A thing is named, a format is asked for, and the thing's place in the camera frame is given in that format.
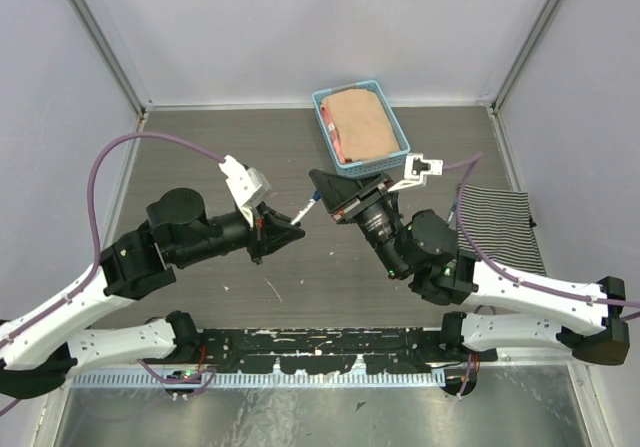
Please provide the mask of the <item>white marker with blue end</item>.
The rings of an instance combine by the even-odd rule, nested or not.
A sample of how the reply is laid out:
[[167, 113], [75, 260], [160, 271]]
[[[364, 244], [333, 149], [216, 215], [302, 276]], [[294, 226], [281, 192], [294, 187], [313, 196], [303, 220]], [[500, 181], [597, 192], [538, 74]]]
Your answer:
[[302, 219], [309, 213], [309, 211], [317, 204], [312, 203], [311, 201], [306, 203], [306, 205], [297, 213], [297, 215], [290, 221], [291, 225], [299, 225]]

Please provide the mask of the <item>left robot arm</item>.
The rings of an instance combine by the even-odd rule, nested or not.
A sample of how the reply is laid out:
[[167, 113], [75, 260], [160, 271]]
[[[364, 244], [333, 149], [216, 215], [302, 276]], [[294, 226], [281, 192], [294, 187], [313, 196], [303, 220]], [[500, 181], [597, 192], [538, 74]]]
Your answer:
[[101, 318], [175, 283], [176, 269], [244, 249], [259, 264], [304, 237], [291, 218], [259, 203], [207, 217], [202, 196], [177, 188], [147, 208], [147, 219], [105, 248], [96, 267], [41, 306], [1, 324], [1, 392], [24, 400], [104, 365], [144, 360], [187, 364], [201, 350], [191, 316], [174, 311], [142, 326], [95, 330]]

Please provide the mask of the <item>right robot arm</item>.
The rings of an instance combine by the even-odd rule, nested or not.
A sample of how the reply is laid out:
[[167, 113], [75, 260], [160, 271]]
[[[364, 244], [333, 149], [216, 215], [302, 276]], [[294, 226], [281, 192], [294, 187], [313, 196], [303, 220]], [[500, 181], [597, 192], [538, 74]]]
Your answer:
[[566, 282], [483, 259], [459, 248], [456, 232], [431, 209], [402, 222], [399, 192], [441, 172], [441, 162], [428, 160], [406, 168], [398, 182], [385, 173], [349, 178], [317, 169], [309, 177], [333, 220], [359, 227], [389, 278], [407, 280], [412, 292], [432, 304], [503, 309], [497, 316], [446, 314], [439, 340], [447, 359], [529, 347], [567, 350], [591, 364], [623, 364], [630, 336], [621, 315], [622, 280]]

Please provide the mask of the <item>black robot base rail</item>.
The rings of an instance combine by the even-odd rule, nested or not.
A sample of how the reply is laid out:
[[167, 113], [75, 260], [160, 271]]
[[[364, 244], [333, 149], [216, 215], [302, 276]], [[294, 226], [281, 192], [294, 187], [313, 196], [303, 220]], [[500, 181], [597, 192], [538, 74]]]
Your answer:
[[219, 374], [340, 374], [362, 360], [365, 373], [429, 373], [434, 364], [459, 364], [468, 353], [446, 348], [437, 330], [411, 328], [205, 329], [190, 354], [148, 358], [149, 365], [198, 364]]

